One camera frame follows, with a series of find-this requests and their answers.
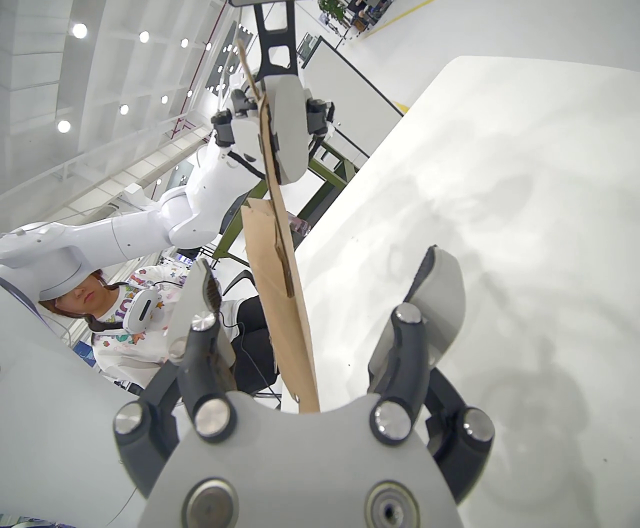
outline red pipe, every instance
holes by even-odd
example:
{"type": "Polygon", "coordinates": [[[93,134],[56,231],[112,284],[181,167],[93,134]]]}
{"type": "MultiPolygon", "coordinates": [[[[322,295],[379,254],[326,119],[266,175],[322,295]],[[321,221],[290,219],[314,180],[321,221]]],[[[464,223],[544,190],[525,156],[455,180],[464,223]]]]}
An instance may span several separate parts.
{"type": "MultiPolygon", "coordinates": [[[[218,18],[216,19],[216,23],[213,24],[213,29],[211,30],[211,34],[209,35],[208,42],[211,42],[211,39],[213,38],[213,34],[215,33],[216,28],[218,27],[218,22],[220,21],[220,17],[222,16],[222,13],[224,12],[225,7],[227,7],[227,0],[225,0],[225,3],[222,4],[222,9],[220,10],[220,14],[218,15],[218,18]]],[[[196,80],[196,76],[198,75],[198,71],[200,70],[200,65],[202,64],[202,60],[204,59],[204,54],[206,52],[207,52],[207,49],[205,48],[204,51],[202,52],[202,55],[200,56],[200,60],[198,61],[198,66],[196,67],[196,71],[193,74],[193,78],[191,79],[191,83],[189,84],[189,90],[193,87],[193,83],[196,80]]],[[[180,113],[184,112],[184,107],[187,106],[187,99],[189,99],[189,98],[188,97],[184,98],[184,102],[182,103],[182,108],[180,108],[180,113]]],[[[172,130],[171,139],[173,139],[173,137],[179,132],[178,131],[178,125],[180,124],[180,121],[181,120],[178,119],[177,123],[175,124],[175,128],[172,130]]]]}

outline white vr headset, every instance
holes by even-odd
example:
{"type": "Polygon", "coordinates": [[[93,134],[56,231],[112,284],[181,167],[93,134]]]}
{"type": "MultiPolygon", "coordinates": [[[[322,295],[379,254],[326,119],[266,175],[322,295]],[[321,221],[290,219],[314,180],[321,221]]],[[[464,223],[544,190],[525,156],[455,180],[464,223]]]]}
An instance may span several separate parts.
{"type": "Polygon", "coordinates": [[[160,302],[160,294],[157,286],[141,289],[131,300],[129,309],[121,323],[102,323],[92,321],[89,329],[96,335],[136,335],[143,333],[151,322],[151,315],[160,302]]]}

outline metal bolt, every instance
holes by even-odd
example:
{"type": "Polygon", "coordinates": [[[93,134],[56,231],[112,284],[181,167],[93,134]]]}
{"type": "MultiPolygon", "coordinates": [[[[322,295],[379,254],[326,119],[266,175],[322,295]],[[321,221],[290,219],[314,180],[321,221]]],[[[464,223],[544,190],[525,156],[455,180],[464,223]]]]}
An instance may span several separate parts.
{"type": "Polygon", "coordinates": [[[478,442],[489,442],[495,435],[495,427],[491,418],[480,409],[469,409],[465,413],[463,429],[478,442]]]}
{"type": "Polygon", "coordinates": [[[376,407],[374,421],[380,434],[390,440],[404,440],[411,433],[411,418],[393,401],[384,401],[376,407]]]}
{"type": "Polygon", "coordinates": [[[230,419],[228,403],[220,398],[212,398],[200,406],[193,424],[200,436],[211,438],[224,431],[230,419]]]}
{"type": "Polygon", "coordinates": [[[142,406],[133,401],[122,407],[113,419],[113,430],[119,435],[128,435],[142,423],[142,406]]]}
{"type": "Polygon", "coordinates": [[[383,482],[367,496],[365,519],[368,528],[417,528],[418,504],[402,484],[383,482]]]}
{"type": "Polygon", "coordinates": [[[232,528],[238,516],[238,497],[231,484],[220,479],[193,490],[185,507],[187,528],[232,528]]]}
{"type": "Polygon", "coordinates": [[[396,317],[403,323],[418,324],[422,322],[422,312],[411,303],[402,303],[396,307],[396,317]]]}
{"type": "Polygon", "coordinates": [[[191,329],[196,332],[204,332],[216,324],[216,314],[213,312],[201,312],[193,316],[191,329]]]}
{"type": "Polygon", "coordinates": [[[172,363],[179,363],[184,357],[184,352],[187,349],[187,338],[179,337],[169,346],[169,359],[172,363]]]}

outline white ceiling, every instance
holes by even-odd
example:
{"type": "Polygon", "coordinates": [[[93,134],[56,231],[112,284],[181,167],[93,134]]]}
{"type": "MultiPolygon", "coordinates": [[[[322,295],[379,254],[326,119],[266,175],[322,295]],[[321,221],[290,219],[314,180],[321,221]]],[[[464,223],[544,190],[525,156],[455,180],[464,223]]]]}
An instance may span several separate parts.
{"type": "Polygon", "coordinates": [[[0,0],[0,227],[47,216],[169,141],[195,101],[188,90],[209,77],[221,10],[218,0],[0,0]],[[70,35],[76,22],[86,38],[70,35]]]}

